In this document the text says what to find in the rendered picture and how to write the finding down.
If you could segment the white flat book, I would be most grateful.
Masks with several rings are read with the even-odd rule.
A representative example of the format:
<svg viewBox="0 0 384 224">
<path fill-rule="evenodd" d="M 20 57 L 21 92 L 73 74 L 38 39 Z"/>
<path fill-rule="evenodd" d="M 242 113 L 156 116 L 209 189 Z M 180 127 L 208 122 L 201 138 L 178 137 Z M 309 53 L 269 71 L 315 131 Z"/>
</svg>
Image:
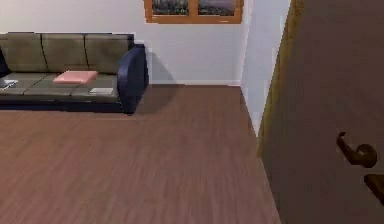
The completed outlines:
<svg viewBox="0 0 384 224">
<path fill-rule="evenodd" d="M 93 95 L 110 95 L 113 93 L 113 88 L 92 88 L 89 94 Z"/>
</svg>

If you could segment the orange framed window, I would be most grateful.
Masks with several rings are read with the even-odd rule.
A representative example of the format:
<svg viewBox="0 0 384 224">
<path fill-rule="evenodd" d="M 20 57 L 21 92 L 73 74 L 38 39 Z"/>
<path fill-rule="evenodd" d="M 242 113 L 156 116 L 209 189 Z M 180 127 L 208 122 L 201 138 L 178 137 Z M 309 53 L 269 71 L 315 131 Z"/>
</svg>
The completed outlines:
<svg viewBox="0 0 384 224">
<path fill-rule="evenodd" d="M 144 0 L 147 23 L 240 24 L 244 0 Z"/>
</svg>

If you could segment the pink cushion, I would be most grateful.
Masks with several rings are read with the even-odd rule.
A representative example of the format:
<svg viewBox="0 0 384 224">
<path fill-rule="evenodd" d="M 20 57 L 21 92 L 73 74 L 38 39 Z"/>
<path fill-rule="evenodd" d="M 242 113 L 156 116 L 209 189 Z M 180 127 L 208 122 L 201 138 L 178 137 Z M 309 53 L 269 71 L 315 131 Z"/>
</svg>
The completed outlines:
<svg viewBox="0 0 384 224">
<path fill-rule="evenodd" d="M 97 71 L 65 71 L 53 79 L 58 84 L 86 84 L 94 80 L 98 75 Z"/>
</svg>

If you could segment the brown room door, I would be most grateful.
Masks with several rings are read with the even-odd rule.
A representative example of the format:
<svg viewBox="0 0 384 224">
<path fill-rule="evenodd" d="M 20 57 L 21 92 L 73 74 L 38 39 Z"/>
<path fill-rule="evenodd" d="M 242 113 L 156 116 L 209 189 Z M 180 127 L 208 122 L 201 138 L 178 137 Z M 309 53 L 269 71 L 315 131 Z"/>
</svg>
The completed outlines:
<svg viewBox="0 0 384 224">
<path fill-rule="evenodd" d="M 282 224 L 384 224 L 365 181 L 384 174 L 384 0 L 292 0 L 263 121 Z M 336 144 L 370 144 L 373 168 Z"/>
</svg>

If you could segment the grey and navy sofa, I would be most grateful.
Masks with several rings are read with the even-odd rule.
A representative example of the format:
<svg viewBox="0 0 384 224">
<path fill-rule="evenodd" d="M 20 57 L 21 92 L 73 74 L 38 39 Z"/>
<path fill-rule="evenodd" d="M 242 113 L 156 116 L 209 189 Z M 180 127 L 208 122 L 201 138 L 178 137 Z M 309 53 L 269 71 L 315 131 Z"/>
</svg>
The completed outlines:
<svg viewBox="0 0 384 224">
<path fill-rule="evenodd" d="M 86 84 L 58 84 L 65 71 L 97 71 Z M 149 84 L 145 46 L 132 34 L 0 34 L 0 109 L 135 113 Z M 89 94 L 113 88 L 110 95 Z"/>
</svg>

